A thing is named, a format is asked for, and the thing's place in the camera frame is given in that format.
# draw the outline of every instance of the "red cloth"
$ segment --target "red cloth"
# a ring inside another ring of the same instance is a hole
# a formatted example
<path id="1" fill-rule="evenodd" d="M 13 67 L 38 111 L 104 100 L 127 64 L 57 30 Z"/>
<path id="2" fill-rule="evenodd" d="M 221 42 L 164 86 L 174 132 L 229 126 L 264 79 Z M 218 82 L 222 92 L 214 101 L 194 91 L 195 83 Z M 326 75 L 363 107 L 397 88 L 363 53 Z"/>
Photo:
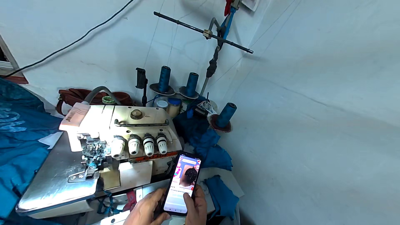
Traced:
<path id="1" fill-rule="evenodd" d="M 125 211 L 132 211 L 133 207 L 135 207 L 136 205 L 136 195 L 135 195 L 135 191 L 130 191 L 126 194 L 127 198 L 128 198 L 128 203 L 124 206 L 123 208 L 123 212 Z"/>
<path id="2" fill-rule="evenodd" d="M 232 3 L 232 0 L 226 0 L 224 16 L 230 14 L 230 4 L 231 3 Z"/>

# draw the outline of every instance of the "app interface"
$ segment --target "app interface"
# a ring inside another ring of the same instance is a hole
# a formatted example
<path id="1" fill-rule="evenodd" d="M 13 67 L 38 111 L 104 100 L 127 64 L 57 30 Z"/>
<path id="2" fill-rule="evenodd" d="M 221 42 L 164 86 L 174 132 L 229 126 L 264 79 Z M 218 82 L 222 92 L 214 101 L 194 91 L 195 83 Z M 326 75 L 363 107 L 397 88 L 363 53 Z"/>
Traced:
<path id="1" fill-rule="evenodd" d="M 180 155 L 172 178 L 171 187 L 165 200 L 164 210 L 176 213 L 187 213 L 183 194 L 192 196 L 201 161 Z"/>

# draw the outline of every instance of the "black phone case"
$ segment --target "black phone case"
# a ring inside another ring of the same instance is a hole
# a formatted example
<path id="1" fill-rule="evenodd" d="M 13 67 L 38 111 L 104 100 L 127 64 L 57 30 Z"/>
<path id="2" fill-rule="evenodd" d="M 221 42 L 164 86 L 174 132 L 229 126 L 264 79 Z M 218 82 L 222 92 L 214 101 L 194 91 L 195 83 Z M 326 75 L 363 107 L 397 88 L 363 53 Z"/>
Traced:
<path id="1" fill-rule="evenodd" d="M 198 180 L 198 178 L 199 178 L 199 176 L 200 176 L 200 170 L 201 170 L 201 167 L 202 167 L 202 165 L 203 165 L 203 159 L 202 159 L 200 156 L 198 156 L 198 155 L 191 154 L 191 153 L 186 153 L 186 152 L 184 152 L 184 151 L 181 151 L 181 152 L 179 152 L 179 153 L 177 154 L 177 156 L 176 156 L 176 158 L 175 158 L 174 166 L 172 167 L 172 171 L 173 171 L 173 172 L 175 172 L 175 170 L 176 170 L 176 166 L 177 166 L 177 164 L 178 164 L 179 156 L 181 156 L 181 155 L 184 155 L 184 156 L 187 156 L 187 157 L 190 157 L 190 158 L 198 158 L 198 159 L 200 159 L 200 160 L 202 161 L 202 163 L 201 163 L 200 166 L 199 166 L 199 170 L 198 170 L 198 174 L 197 174 L 196 180 L 195 180 L 195 182 L 194 182 L 194 186 L 196 186 L 197 180 Z M 171 179 L 170 179 L 170 183 L 168 184 L 167 191 L 165 192 L 165 198 L 164 198 L 164 200 L 163 200 L 163 202 L 162 202 L 162 205 L 161 205 L 161 212 L 166 212 L 166 213 L 168 213 L 168 214 L 170 214 L 170 215 L 185 217 L 188 213 L 175 213 L 175 212 L 165 211 L 165 210 L 164 210 L 165 201 L 167 200 L 168 192 L 170 191 L 170 187 L 171 187 L 171 183 L 172 183 L 172 179 L 173 179 L 173 178 L 174 178 L 174 176 L 172 175 L 172 177 L 171 177 Z M 192 199 L 194 200 L 194 190 L 193 190 L 193 193 L 192 193 L 192 196 L 191 196 L 191 197 L 192 197 Z"/>

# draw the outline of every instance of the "hand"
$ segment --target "hand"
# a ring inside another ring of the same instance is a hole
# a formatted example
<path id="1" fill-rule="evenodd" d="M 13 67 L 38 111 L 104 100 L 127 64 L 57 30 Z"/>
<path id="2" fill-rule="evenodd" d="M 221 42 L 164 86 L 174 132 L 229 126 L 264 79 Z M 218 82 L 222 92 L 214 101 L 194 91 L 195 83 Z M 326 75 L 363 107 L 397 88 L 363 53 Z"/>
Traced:
<path id="1" fill-rule="evenodd" d="M 157 189 L 154 192 L 146 195 L 140 200 L 129 216 L 126 218 L 124 225 L 160 225 L 171 216 L 168 213 L 160 214 L 155 220 L 154 211 L 159 202 L 163 201 L 166 189 Z"/>
<path id="2" fill-rule="evenodd" d="M 183 199 L 188 209 L 185 225 L 205 225 L 207 221 L 207 202 L 200 185 L 196 185 L 194 196 L 193 202 L 193 199 L 188 193 L 183 194 Z"/>

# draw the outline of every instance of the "metal table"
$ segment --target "metal table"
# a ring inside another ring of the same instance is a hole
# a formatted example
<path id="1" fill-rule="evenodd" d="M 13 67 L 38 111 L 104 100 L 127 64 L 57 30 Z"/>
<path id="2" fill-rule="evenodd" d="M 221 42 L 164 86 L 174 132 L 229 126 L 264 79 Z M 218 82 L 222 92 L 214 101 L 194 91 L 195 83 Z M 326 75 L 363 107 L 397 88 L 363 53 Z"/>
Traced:
<path id="1" fill-rule="evenodd" d="M 72 152 L 64 132 L 16 206 L 20 215 L 32 215 L 94 197 L 97 179 L 68 183 L 68 176 L 85 170 L 81 152 Z"/>

